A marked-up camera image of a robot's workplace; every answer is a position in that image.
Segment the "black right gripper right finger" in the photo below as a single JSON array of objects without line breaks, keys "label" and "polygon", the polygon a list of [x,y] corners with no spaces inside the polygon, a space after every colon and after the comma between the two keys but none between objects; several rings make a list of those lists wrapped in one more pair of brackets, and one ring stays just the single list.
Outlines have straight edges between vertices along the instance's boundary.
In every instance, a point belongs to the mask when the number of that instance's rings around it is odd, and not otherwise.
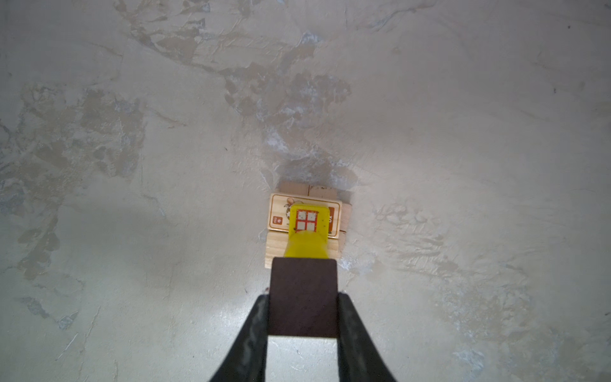
[{"label": "black right gripper right finger", "polygon": [[337,296],[337,326],[340,381],[396,381],[345,293]]}]

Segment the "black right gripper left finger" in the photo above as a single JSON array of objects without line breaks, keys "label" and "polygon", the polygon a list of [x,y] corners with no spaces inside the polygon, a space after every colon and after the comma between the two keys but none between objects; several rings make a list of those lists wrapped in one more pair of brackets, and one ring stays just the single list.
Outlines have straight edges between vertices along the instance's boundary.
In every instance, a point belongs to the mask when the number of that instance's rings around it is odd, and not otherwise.
[{"label": "black right gripper left finger", "polygon": [[210,381],[264,381],[267,367],[269,295],[261,294],[226,358]]}]

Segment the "dark brown square block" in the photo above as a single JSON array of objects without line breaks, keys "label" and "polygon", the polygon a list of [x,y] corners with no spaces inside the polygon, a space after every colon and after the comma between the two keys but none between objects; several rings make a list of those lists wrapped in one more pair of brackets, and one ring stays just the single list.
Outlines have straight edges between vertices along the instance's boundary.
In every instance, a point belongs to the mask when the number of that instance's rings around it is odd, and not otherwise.
[{"label": "dark brown square block", "polygon": [[338,337],[337,261],[276,257],[269,289],[268,333]]}]

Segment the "light wood block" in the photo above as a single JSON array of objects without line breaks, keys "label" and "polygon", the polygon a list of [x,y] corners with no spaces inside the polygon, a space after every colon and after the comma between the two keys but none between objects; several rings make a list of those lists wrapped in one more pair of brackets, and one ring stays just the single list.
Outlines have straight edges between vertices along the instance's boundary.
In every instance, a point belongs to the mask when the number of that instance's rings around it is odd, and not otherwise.
[{"label": "light wood block", "polygon": [[[346,232],[340,232],[337,239],[329,239],[328,241],[328,255],[331,259],[338,260],[342,257],[342,251],[345,248],[347,239]],[[269,231],[267,233],[266,240],[266,253],[265,253],[265,268],[271,269],[272,261],[275,257],[283,257],[288,244],[288,234],[285,232]]]}]

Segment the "engraved wood block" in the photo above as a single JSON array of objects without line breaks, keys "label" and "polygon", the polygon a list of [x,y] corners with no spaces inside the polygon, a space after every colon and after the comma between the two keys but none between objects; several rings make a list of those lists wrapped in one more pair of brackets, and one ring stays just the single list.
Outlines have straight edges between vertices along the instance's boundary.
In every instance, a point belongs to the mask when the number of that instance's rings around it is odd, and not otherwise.
[{"label": "engraved wood block", "polygon": [[339,218],[338,254],[341,255],[347,241],[348,226],[353,207],[349,203],[343,203]]}]

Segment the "yellow window toy cube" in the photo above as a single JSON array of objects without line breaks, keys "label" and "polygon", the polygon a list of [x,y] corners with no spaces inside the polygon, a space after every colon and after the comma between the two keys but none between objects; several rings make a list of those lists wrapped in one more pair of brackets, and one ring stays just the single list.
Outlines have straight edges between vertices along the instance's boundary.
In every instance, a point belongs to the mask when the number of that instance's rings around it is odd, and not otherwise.
[{"label": "yellow window toy cube", "polygon": [[295,204],[291,206],[289,218],[289,237],[299,232],[311,232],[329,238],[331,214],[323,205]]}]

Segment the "patterned wood block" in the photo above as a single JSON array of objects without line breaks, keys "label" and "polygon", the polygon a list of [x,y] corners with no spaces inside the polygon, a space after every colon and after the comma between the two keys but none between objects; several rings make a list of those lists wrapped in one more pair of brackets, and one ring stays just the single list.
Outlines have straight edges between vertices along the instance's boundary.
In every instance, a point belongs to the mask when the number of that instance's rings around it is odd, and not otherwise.
[{"label": "patterned wood block", "polygon": [[290,208],[293,205],[325,206],[329,209],[329,239],[339,237],[341,211],[343,203],[320,197],[300,196],[297,194],[274,193],[270,196],[267,229],[278,232],[289,232]]}]

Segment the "plain wood block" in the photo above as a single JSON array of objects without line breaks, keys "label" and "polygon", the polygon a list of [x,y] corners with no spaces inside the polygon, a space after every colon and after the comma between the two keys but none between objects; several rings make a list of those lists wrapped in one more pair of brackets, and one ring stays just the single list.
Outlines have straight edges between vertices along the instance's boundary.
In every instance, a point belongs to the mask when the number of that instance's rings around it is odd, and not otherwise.
[{"label": "plain wood block", "polygon": [[333,187],[328,186],[310,186],[308,196],[317,199],[337,200],[338,192]]},{"label": "plain wood block", "polygon": [[281,194],[308,196],[310,186],[296,181],[281,181],[278,186],[278,192]]}]

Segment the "yellow cylinder block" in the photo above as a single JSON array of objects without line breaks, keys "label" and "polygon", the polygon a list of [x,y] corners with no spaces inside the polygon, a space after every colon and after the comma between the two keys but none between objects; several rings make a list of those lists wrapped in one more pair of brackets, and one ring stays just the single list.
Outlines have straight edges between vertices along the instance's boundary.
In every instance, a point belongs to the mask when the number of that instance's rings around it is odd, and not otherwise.
[{"label": "yellow cylinder block", "polygon": [[314,232],[297,232],[289,237],[285,258],[329,259],[327,241]]}]

